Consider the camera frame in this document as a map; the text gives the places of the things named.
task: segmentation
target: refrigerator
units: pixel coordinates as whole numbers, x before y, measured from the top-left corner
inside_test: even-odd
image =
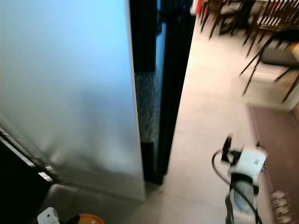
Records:
[[[29,166],[20,175],[45,191],[73,184],[144,201],[145,182],[167,174],[191,4],[1,1],[1,155]]]

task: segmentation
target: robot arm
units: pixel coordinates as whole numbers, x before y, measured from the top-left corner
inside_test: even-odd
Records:
[[[217,151],[212,158],[212,165],[217,175],[229,185],[229,194],[225,199],[227,208],[226,224],[262,223],[257,213],[256,196],[258,194],[257,177],[267,158],[266,152],[258,143],[255,147],[244,147],[241,150],[231,149],[232,138],[228,136],[222,150]],[[226,180],[214,166],[217,154],[221,161],[229,164]]]

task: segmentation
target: chair leg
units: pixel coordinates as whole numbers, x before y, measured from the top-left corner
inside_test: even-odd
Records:
[[[253,36],[253,40],[252,40],[251,46],[250,46],[250,48],[249,48],[249,50],[248,50],[248,53],[247,53],[246,57],[247,57],[247,56],[249,55],[249,53],[251,52],[251,49],[252,49],[252,47],[253,47],[253,44],[254,44],[254,42],[256,41],[256,36],[257,36],[257,33]]]
[[[245,45],[245,44],[247,43],[248,39],[250,38],[250,33],[251,33],[251,32],[248,32],[247,37],[246,37],[246,39],[244,40],[243,45]]]
[[[215,30],[217,24],[219,23],[219,20],[220,20],[220,15],[217,15],[217,16],[216,16],[216,19],[215,19],[215,21],[214,21],[214,24],[213,24],[213,27],[212,27],[212,30],[211,30],[209,39],[211,39],[211,37],[212,37],[212,35],[213,35],[213,32],[214,32],[214,30]]]
[[[279,48],[282,43],[283,43],[283,40],[279,40],[275,48]]]
[[[264,33],[264,32],[262,33],[260,39],[258,39],[258,43],[262,41],[262,39],[265,37],[265,34],[266,34],[266,33]]]
[[[253,69],[253,71],[252,71],[252,73],[251,73],[251,75],[250,75],[250,78],[249,78],[249,80],[248,80],[248,82],[247,82],[247,84],[246,84],[246,87],[245,87],[245,89],[244,89],[244,92],[243,92],[242,96],[246,93],[246,91],[247,91],[247,89],[248,89],[248,86],[249,86],[249,84],[250,84],[250,82],[251,82],[251,80],[252,80],[253,74],[254,74],[254,72],[256,71],[256,67],[257,67],[257,65],[260,63],[260,61],[261,61],[261,59],[258,59],[256,65],[254,66],[254,69]]]
[[[243,72],[251,65],[251,63],[253,63],[253,61],[259,56],[259,54],[260,54],[260,52],[258,52],[254,57],[253,57],[253,59],[249,62],[249,64],[243,69],[243,71],[239,74],[239,76],[240,75],[242,75],[243,74]]]
[[[289,89],[288,93],[286,94],[286,96],[284,97],[282,102],[285,102],[285,100],[288,98],[288,96],[293,91],[293,89],[295,89],[296,85],[298,84],[298,80],[299,80],[299,74],[297,75],[297,78],[296,78],[295,82],[292,84],[291,88]]]
[[[201,5],[201,20],[200,23],[202,24],[202,21],[204,19],[204,15],[205,15],[205,9],[206,9],[206,2],[202,1],[202,5]]]
[[[287,50],[290,45],[291,45],[291,42],[288,42],[288,44],[285,47],[285,50]]]
[[[230,35],[234,35],[235,27],[236,27],[237,19],[234,18],[233,23],[232,23],[232,29],[230,31]]]
[[[274,82],[277,82],[278,80],[280,80],[286,73],[288,73],[290,70],[292,70],[291,68],[288,68],[284,73],[282,73],[280,76],[278,76]]]
[[[203,22],[202,25],[201,25],[201,32],[202,32],[202,30],[204,29],[204,26],[205,26],[205,23],[206,23],[207,18],[209,17],[209,14],[210,14],[210,12],[209,12],[209,10],[207,10],[207,12],[206,12],[206,16],[205,16],[205,18],[204,18],[204,22]]]

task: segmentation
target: white plastic part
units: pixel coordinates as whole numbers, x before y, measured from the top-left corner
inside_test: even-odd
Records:
[[[228,174],[239,173],[257,182],[257,176],[265,163],[267,153],[260,147],[245,147],[237,164],[228,170]]]
[[[38,224],[59,224],[59,218],[54,208],[48,207],[37,217]]]

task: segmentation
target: wooden chair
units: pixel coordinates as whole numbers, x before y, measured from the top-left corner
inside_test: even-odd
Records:
[[[201,1],[201,6],[200,6],[200,12],[199,12],[199,17],[201,16],[200,24],[202,24],[204,20],[204,15],[205,15],[205,10],[208,4],[208,0],[200,0]]]
[[[275,33],[283,27],[299,24],[298,0],[268,0],[265,8],[253,16],[247,37],[243,44],[252,36],[252,42],[247,53],[249,55],[256,37],[261,33],[260,42],[266,33]]]
[[[267,42],[264,44],[262,49],[257,53],[257,55],[251,60],[251,62],[244,68],[244,70],[240,73],[240,75],[253,63],[253,61],[258,58],[257,63],[255,64],[253,71],[250,75],[250,78],[246,84],[244,89],[243,95],[246,93],[250,82],[252,81],[253,74],[256,71],[256,68],[260,62],[269,65],[275,66],[283,66],[287,67],[288,69],[278,76],[274,81],[278,81],[281,79],[285,74],[287,74],[291,70],[299,69],[299,61],[295,57],[295,55],[289,49],[278,49],[278,48],[271,48],[270,44],[273,41],[279,42],[299,42],[299,27],[297,28],[287,28],[275,33]],[[299,74],[296,77],[294,83],[292,83],[289,91],[287,92],[286,96],[283,99],[283,102],[287,99],[291,91],[295,88],[295,86],[299,82]]]
[[[211,30],[210,38],[213,35],[213,32],[217,26],[217,24],[223,19],[229,17],[234,17],[237,15],[238,8],[234,8],[230,5],[226,5],[226,3],[223,0],[208,0],[207,2],[207,9],[206,9],[206,16],[203,20],[201,31],[203,30],[206,20],[208,19],[210,14],[214,14],[214,24]]]

